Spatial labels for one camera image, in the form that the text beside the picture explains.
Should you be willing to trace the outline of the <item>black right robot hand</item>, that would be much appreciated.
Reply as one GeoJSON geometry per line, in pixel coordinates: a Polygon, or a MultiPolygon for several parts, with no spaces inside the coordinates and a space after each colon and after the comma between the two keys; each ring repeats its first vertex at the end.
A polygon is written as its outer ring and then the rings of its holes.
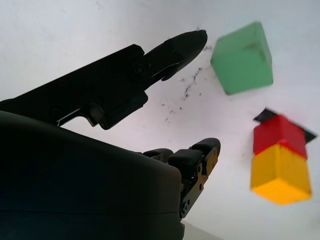
{"type": "Polygon", "coordinates": [[[134,152],[63,128],[82,117],[109,130],[148,101],[146,90],[187,66],[205,30],[148,53],[130,45],[0,103],[3,240],[181,240],[221,144],[134,152]]]}

